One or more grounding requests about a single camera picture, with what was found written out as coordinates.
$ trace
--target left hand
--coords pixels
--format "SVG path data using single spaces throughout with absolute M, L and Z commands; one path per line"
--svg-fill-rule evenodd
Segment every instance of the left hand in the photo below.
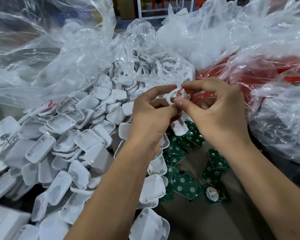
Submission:
M 178 109 L 175 104 L 169 105 L 164 98 L 156 97 L 176 88 L 176 85 L 154 87 L 134 101 L 129 141 L 157 151 L 170 122 L 177 118 Z

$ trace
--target forearm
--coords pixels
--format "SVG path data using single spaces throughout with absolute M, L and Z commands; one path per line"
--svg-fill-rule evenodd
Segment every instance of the forearm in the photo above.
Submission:
M 252 144 L 238 143 L 224 153 L 277 239 L 300 239 L 300 189 Z
M 154 152 L 127 141 L 65 240 L 128 239 Z

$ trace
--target hand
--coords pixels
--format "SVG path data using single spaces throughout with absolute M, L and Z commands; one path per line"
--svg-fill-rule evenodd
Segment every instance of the hand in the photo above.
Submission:
M 188 93 L 205 91 L 214 98 L 202 98 L 201 108 L 184 98 L 176 98 L 180 106 L 197 125 L 200 133 L 220 153 L 233 147 L 234 143 L 251 142 L 245 119 L 244 96 L 236 86 L 210 77 L 189 81 L 182 85 Z
M 159 149 L 159 141 L 177 116 L 178 109 L 175 104 L 169 105 L 164 98 L 156 97 L 176 88 L 176 85 L 154 87 L 134 101 L 129 141 L 140 142 L 151 150 Z

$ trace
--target table surface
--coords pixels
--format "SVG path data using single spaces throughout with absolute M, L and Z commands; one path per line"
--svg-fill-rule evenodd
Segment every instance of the table surface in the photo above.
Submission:
M 18 120 L 23 109 L 0 104 L 0 120 L 13 116 Z M 200 174 L 209 160 L 207 142 L 180 162 L 182 170 L 191 172 L 197 182 L 204 184 Z M 227 170 L 221 178 L 231 203 L 209 205 L 204 196 L 189 202 L 175 193 L 173 200 L 162 202 L 154 210 L 170 223 L 169 240 L 267 240 L 274 239 L 269 227 L 245 193 L 232 172 Z

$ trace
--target white metal frame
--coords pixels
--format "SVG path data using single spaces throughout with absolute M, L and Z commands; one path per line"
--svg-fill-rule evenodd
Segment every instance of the white metal frame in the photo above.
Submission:
M 179 7 L 180 9 L 183 9 L 185 0 L 180 0 L 180 2 L 181 2 L 181 7 L 178 5 L 178 0 L 176 0 L 176 6 Z M 141 0 L 137 0 L 137 4 L 138 4 L 138 14 L 139 14 L 140 20 L 161 19 L 161 18 L 167 17 L 167 15 L 142 17 L 143 12 L 167 11 L 168 8 L 156 8 L 156 9 L 149 9 L 149 10 L 141 10 Z M 192 10 L 193 10 L 193 4 L 194 4 L 194 0 L 191 0 L 190 12 L 192 12 Z

